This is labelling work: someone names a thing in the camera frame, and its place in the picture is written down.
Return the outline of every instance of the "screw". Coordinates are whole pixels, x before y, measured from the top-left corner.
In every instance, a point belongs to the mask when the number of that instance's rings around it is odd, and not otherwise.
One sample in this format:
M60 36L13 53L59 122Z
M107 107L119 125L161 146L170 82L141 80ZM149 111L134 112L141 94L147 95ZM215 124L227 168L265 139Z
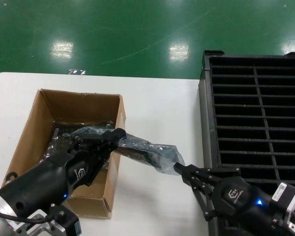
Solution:
M63 218L63 217L65 217L65 213L64 213L64 211L62 210L61 212L59 212L59 217L60 218Z

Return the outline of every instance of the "white table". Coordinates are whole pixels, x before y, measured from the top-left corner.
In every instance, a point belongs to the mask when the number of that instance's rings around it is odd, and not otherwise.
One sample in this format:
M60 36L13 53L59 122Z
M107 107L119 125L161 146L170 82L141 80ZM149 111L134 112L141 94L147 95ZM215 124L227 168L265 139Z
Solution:
M198 80L0 73L0 185L38 89L121 94L128 133L176 145L187 165L203 166ZM191 188L121 158L111 220L81 218L83 236L207 236Z

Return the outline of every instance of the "green floor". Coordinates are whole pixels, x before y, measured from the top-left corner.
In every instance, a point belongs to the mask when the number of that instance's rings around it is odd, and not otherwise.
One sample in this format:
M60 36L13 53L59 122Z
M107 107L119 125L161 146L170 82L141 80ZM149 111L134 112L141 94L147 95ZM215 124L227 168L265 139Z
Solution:
M198 79L203 50L295 51L295 0L0 0L0 72Z

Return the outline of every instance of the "grid compartment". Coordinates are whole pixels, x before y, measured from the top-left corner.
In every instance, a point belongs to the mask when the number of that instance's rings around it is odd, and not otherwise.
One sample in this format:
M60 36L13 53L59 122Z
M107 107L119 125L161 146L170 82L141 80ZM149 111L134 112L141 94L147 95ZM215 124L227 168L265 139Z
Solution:
M240 167L248 183L271 195L282 180L295 186L295 58L219 55L205 55L204 67L213 166ZM237 224L218 222L219 235L247 235Z

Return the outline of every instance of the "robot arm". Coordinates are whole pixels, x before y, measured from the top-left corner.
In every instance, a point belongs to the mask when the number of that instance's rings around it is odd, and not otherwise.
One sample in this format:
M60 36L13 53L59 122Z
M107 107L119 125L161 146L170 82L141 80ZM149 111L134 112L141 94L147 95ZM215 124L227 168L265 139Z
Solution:
M219 216L256 236L295 236L295 187L281 183L271 196L240 176L222 178L240 175L239 168L200 169L176 163L174 169L191 186L206 221ZM208 209L200 193L214 209Z
M102 135L76 136L67 152L50 156L1 188L0 235L81 234L78 217L61 203L80 185L92 184L117 148L115 143L125 135L118 128Z

